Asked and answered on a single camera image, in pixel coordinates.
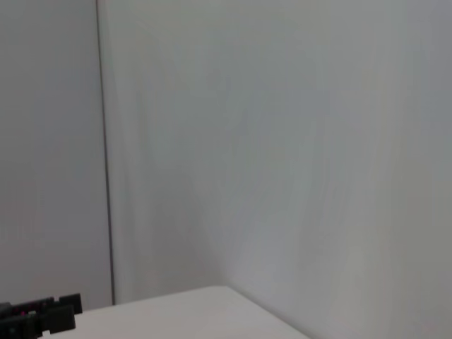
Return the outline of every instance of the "white table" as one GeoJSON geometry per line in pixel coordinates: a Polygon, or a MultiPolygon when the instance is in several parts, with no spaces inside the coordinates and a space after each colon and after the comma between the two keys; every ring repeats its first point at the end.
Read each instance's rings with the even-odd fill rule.
{"type": "Polygon", "coordinates": [[[88,311],[51,339],[308,339],[227,287],[88,311]]]}

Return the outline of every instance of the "black object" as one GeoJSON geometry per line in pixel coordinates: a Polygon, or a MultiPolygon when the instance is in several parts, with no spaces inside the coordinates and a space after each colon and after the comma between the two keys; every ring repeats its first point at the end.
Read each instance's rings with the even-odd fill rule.
{"type": "Polygon", "coordinates": [[[0,304],[0,339],[36,339],[42,332],[51,334],[73,330],[75,314],[82,313],[80,295],[68,295],[55,301],[46,298],[11,305],[0,304]]]}

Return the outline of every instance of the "vertical edge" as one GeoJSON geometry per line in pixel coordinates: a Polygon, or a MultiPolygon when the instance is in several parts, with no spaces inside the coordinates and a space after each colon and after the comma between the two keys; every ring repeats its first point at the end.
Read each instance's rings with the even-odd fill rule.
{"type": "Polygon", "coordinates": [[[104,94],[104,77],[102,74],[102,48],[100,47],[100,17],[99,17],[99,1],[94,0],[96,10],[96,28],[97,28],[97,47],[99,56],[99,75],[100,75],[100,93],[102,97],[102,130],[104,138],[104,164],[105,164],[105,184],[107,194],[107,213],[108,213],[108,240],[109,240],[109,257],[110,257],[110,280],[112,290],[112,304],[116,304],[116,293],[114,288],[114,265],[113,265],[113,239],[112,239],[112,207],[110,202],[110,185],[109,185],[109,170],[108,170],[108,147],[107,147],[107,123],[105,116],[105,94],[104,94]]]}

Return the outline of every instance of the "gray wall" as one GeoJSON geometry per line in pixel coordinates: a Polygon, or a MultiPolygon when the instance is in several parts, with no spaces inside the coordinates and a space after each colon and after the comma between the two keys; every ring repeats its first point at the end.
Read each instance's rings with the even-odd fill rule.
{"type": "Polygon", "coordinates": [[[451,13],[106,1],[119,301],[228,284],[313,338],[449,339],[451,13]]]}
{"type": "Polygon", "coordinates": [[[95,0],[0,1],[0,300],[111,304],[95,0]]]}

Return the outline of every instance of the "white wall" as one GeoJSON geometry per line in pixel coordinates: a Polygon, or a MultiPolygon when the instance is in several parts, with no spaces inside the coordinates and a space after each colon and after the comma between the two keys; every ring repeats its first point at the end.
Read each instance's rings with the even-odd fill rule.
{"type": "Polygon", "coordinates": [[[225,283],[313,338],[450,338],[451,13],[103,2],[119,301],[225,283]]]}
{"type": "Polygon", "coordinates": [[[110,305],[94,0],[0,1],[0,300],[110,305]]]}

